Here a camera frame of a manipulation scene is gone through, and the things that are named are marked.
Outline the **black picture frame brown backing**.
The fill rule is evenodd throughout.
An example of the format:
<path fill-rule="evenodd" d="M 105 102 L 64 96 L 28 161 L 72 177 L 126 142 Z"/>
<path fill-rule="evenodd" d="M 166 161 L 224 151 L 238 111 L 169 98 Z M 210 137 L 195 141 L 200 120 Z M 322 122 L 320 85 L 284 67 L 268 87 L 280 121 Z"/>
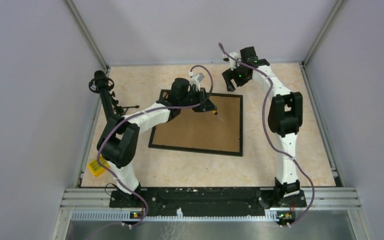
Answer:
<path fill-rule="evenodd" d="M 222 156 L 243 156 L 243 96 L 214 93 L 221 121 L 211 111 L 183 109 L 173 120 L 152 128 L 148 147 Z"/>

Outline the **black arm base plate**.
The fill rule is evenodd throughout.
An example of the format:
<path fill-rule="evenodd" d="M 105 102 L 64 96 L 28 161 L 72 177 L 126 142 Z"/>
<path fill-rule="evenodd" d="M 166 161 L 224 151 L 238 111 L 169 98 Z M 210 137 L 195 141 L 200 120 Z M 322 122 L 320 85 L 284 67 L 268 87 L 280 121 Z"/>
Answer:
<path fill-rule="evenodd" d="M 156 204 L 245 204 L 268 208 L 304 208 L 307 200 L 301 190 L 282 197 L 273 187 L 138 187 L 134 193 L 120 189 L 111 192 L 110 207 L 150 207 Z"/>

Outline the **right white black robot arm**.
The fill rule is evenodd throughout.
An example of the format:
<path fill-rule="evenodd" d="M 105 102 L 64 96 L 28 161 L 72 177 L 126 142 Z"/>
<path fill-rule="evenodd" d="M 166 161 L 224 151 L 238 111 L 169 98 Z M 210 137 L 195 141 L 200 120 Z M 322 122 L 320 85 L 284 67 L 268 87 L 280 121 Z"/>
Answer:
<path fill-rule="evenodd" d="M 236 52 L 222 51 L 223 60 L 229 68 L 222 73 L 226 88 L 234 92 L 250 80 L 258 83 L 265 94 L 262 111 L 263 130 L 272 132 L 277 139 L 273 146 L 279 158 L 275 176 L 273 200 L 279 206 L 287 206 L 301 190 L 295 164 L 296 142 L 303 124 L 303 96 L 287 88 L 273 72 L 266 59 L 258 58 L 254 47 L 245 47 Z"/>

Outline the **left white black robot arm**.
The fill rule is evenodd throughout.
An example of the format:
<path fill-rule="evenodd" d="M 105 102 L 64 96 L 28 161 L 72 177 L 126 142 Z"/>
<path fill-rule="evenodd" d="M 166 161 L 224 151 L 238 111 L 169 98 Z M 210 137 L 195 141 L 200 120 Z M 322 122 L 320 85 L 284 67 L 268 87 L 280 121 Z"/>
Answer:
<path fill-rule="evenodd" d="M 215 112 L 211 102 L 212 90 L 197 87 L 192 79 L 176 78 L 167 95 L 162 96 L 150 107 L 130 115 L 119 115 L 113 109 L 114 81 L 99 77 L 89 82 L 89 89 L 99 94 L 106 118 L 105 128 L 98 140 L 98 156 L 108 161 L 107 170 L 117 181 L 121 200 L 129 207 L 140 202 L 140 183 L 132 161 L 137 150 L 139 136 L 153 127 L 176 118 L 183 109 L 196 113 Z"/>

